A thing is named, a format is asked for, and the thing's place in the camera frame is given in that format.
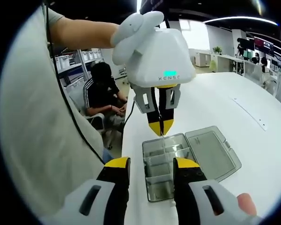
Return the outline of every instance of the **floor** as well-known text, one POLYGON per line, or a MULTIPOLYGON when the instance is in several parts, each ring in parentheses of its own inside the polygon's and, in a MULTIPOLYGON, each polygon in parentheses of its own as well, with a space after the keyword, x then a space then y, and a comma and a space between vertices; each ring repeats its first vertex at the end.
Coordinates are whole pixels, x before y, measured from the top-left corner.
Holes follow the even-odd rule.
MULTIPOLYGON (((208 67, 196 67, 197 74, 203 73, 211 73, 212 71, 208 67)), ((127 77, 120 78, 116 80, 117 86, 119 90, 125 95, 128 96, 130 85, 128 83, 127 77)), ((110 153, 114 158, 119 158, 122 155, 122 134, 118 131, 113 132, 112 142, 111 142, 111 149, 110 153)), ((111 138, 111 132, 105 134, 103 138, 104 147, 107 148, 108 140, 111 138)))

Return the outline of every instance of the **window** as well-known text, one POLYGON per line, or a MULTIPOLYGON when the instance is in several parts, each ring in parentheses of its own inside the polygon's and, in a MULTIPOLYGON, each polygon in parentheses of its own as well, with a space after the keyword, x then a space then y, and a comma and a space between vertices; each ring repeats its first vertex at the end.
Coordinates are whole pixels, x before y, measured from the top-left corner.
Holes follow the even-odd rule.
POLYGON ((179 20, 181 32, 188 48, 210 50, 207 26, 198 21, 179 20))

